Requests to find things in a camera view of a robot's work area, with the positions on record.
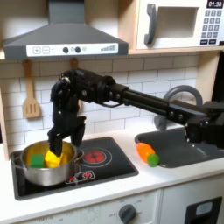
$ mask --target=stovetop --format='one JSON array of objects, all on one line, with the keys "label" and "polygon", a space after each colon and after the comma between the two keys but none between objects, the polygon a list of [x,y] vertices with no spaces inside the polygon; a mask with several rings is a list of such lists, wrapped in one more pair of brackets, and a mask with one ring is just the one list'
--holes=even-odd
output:
[{"label": "stovetop", "polygon": [[[33,199],[138,174],[136,167],[112,137],[83,141],[79,149],[83,150],[85,155],[79,163],[76,163],[75,174],[68,181],[59,185],[34,185],[25,179],[23,170],[12,166],[16,200]],[[17,158],[21,153],[22,151],[15,151],[12,156]],[[21,161],[18,159],[15,162],[16,165],[21,165]]]}]

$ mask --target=white wall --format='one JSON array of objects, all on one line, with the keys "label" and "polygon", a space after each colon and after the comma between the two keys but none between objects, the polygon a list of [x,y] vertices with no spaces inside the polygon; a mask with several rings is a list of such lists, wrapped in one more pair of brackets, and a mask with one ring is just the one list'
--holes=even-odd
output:
[{"label": "white wall", "polygon": [[[126,56],[80,60],[80,68],[101,75],[111,75],[118,83],[146,94],[163,97],[178,85],[195,87],[198,55],[195,53],[151,56]],[[21,61],[0,60],[0,88],[9,146],[29,144],[46,138],[52,127],[50,90],[61,72],[69,69],[69,60],[33,61],[35,96],[41,107],[41,117],[23,118],[25,78]],[[190,101],[189,94],[179,94],[180,100]],[[140,108],[120,106],[104,108],[83,102],[80,114],[87,117],[86,134],[108,130],[141,128],[153,124],[153,114]]]}]

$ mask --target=white countertop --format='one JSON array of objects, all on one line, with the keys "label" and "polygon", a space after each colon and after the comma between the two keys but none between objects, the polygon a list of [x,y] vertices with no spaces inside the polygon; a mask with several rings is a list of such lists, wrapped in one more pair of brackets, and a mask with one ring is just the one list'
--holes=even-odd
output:
[{"label": "white countertop", "polygon": [[124,129],[85,136],[85,139],[113,137],[138,169],[137,176],[24,201],[14,198],[11,162],[4,161],[3,146],[0,144],[0,223],[29,220],[224,172],[224,158],[175,169],[165,169],[160,166],[150,168],[138,156],[134,141],[137,134],[145,131]]}]

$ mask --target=microwave keypad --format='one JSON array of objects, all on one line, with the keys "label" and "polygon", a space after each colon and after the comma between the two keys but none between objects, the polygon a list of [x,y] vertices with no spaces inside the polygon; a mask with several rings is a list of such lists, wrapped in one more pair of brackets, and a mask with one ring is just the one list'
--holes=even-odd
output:
[{"label": "microwave keypad", "polygon": [[215,45],[218,38],[222,10],[206,10],[201,33],[201,45]]}]

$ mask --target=black knob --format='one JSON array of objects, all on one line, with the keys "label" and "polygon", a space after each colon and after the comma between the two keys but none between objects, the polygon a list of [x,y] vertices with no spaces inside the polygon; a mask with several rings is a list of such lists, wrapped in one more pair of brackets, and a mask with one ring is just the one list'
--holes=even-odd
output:
[{"label": "black knob", "polygon": [[64,47],[64,48],[63,48],[63,52],[64,52],[64,53],[68,53],[68,48],[67,48],[67,47]]},{"label": "black knob", "polygon": [[119,216],[124,224],[129,224],[136,218],[137,210],[132,205],[126,205],[120,209]]},{"label": "black knob", "polygon": [[75,47],[75,49],[74,49],[77,53],[80,53],[81,52],[81,49],[77,46],[77,47]]}]

